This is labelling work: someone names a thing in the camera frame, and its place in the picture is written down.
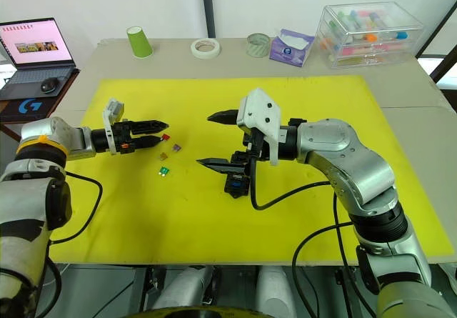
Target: black pole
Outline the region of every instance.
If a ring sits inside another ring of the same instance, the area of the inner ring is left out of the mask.
[[[446,56],[443,61],[433,70],[430,74],[433,82],[438,83],[440,79],[446,75],[446,73],[453,67],[457,62],[457,45],[451,50],[451,52]]]
[[[206,30],[208,31],[208,37],[216,38],[216,30],[214,28],[213,0],[203,0],[203,5],[205,7]]]
[[[444,26],[444,24],[448,21],[448,19],[452,16],[452,13],[457,9],[457,1],[454,3],[454,5],[451,7],[449,12],[444,16],[443,20],[441,21],[440,24],[436,27],[435,31],[430,35],[430,37],[427,39],[426,43],[421,47],[421,49],[418,51],[416,58],[418,59],[422,53],[427,49],[427,46],[433,41],[433,39],[436,37],[438,32],[441,30],[441,28]]]

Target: marker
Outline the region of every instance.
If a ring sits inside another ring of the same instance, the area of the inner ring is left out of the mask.
[[[365,17],[365,16],[368,16],[370,13],[371,13],[370,11],[367,11],[367,10],[365,10],[365,9],[362,9],[362,10],[360,10],[360,11],[357,11],[358,16],[364,16],[364,17]]]
[[[358,28],[357,25],[352,21],[349,20],[348,16],[345,15],[342,11],[338,12],[338,18],[348,27],[349,30],[353,32],[357,32]],[[363,36],[361,34],[353,35],[354,39],[362,39]]]
[[[400,44],[379,44],[373,46],[376,51],[398,51],[398,50],[407,50],[408,45],[404,43]]]
[[[352,10],[351,13],[349,14],[349,17],[351,18],[351,20],[354,22],[355,25],[357,25],[357,27],[359,29],[362,28],[363,26],[363,23],[360,21],[360,19],[358,18],[358,14],[356,11]]]
[[[333,33],[335,34],[335,36],[337,38],[340,38],[342,39],[344,36],[341,35],[341,32],[339,31],[339,28],[337,27],[337,25],[335,24],[335,21],[333,20],[330,20],[328,25],[330,26],[331,30],[333,31]],[[346,44],[351,44],[353,42],[352,40],[352,36],[348,36],[347,38],[347,41],[346,41]]]
[[[366,34],[366,35],[364,36],[364,39],[365,39],[366,41],[377,41],[377,40],[378,40],[378,37],[376,37],[375,34]]]
[[[367,19],[366,20],[366,28],[371,31],[371,30],[376,29],[377,26],[373,21]]]
[[[323,38],[321,39],[321,43],[319,43],[319,45],[321,46],[321,49],[327,49],[327,46],[329,48],[332,48],[333,47],[333,42],[331,40],[331,38]]]
[[[382,29],[387,29],[387,25],[384,23],[384,21],[379,18],[379,15],[376,12],[372,12],[369,14],[370,19],[372,20],[373,23],[375,23],[378,27]]]
[[[381,29],[388,29],[388,26],[384,21],[379,18],[379,15],[376,12],[372,12],[369,14],[370,19],[377,25],[377,27]],[[395,32],[395,31],[386,31],[379,34],[380,39],[382,40],[392,40],[392,39],[406,39],[408,38],[408,34],[404,31]]]
[[[370,46],[362,46],[359,48],[342,48],[340,52],[340,56],[350,56],[350,55],[363,55],[363,54],[370,54],[373,50]]]

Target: logitech logo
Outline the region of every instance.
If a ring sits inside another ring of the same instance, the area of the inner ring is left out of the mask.
[[[41,107],[42,102],[36,101],[32,102],[35,99],[27,99],[21,102],[19,105],[19,113],[25,114],[28,111],[28,108],[30,108],[32,111],[38,111]]]

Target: tape roll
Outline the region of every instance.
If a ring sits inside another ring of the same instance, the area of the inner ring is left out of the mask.
[[[246,53],[252,57],[265,57],[270,51],[270,37],[266,34],[250,34]]]
[[[198,59],[213,59],[221,52],[221,45],[214,38],[202,38],[192,43],[191,51]]]

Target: laptop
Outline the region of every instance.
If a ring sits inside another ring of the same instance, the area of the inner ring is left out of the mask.
[[[57,96],[75,69],[54,18],[0,23],[0,41],[17,69],[0,100]]]

